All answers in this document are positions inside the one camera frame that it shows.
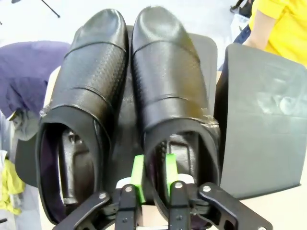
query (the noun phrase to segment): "yellow t-shirt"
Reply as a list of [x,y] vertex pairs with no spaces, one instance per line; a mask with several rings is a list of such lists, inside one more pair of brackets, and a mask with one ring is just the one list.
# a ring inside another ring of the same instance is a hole
[[307,67],[307,0],[255,0],[251,30],[257,10],[277,19],[265,50]]

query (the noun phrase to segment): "floor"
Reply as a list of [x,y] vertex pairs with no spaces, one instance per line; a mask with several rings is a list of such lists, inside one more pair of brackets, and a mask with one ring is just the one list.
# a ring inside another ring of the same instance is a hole
[[[61,18],[57,18],[40,0],[23,0],[11,4],[0,0],[0,46],[12,40],[57,40],[71,42],[74,32],[87,19],[105,8],[119,10],[126,24],[134,20],[148,5],[162,5],[176,15],[190,33],[212,38],[218,47],[218,66],[224,60],[226,46],[231,43],[230,24],[233,14],[230,5],[236,0],[46,0]],[[10,230],[40,230],[37,188],[26,186],[23,212],[15,217],[16,228]]]

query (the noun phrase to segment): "metal bolt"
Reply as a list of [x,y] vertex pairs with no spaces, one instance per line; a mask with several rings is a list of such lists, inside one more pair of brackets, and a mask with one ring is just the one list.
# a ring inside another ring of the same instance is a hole
[[104,198],[106,198],[106,193],[101,193],[101,194],[99,195],[99,199],[104,199]]
[[209,192],[209,191],[211,191],[211,188],[210,188],[210,186],[204,186],[203,187],[203,189],[202,189],[204,192]]
[[182,183],[177,182],[177,183],[175,184],[175,188],[182,188]]
[[131,186],[128,186],[128,187],[125,189],[125,191],[126,191],[127,193],[131,192],[131,191],[132,191],[132,187],[131,187]]

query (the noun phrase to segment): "purple cloth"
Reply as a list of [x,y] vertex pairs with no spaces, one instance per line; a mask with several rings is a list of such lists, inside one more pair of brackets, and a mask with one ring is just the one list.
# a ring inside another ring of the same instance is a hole
[[21,109],[39,116],[50,74],[59,67],[70,44],[20,42],[0,48],[0,110],[6,118]]

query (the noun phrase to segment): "yellow cloth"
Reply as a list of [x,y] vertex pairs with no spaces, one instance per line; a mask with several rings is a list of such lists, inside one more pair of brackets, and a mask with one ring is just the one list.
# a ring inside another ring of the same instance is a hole
[[265,50],[307,67],[307,0],[255,0],[251,30],[257,10],[277,19]]
[[2,198],[0,200],[0,209],[5,209],[15,215],[19,215],[21,210],[13,208],[10,195],[19,194],[24,191],[25,184],[16,173],[15,165],[9,160],[4,161],[2,169]]

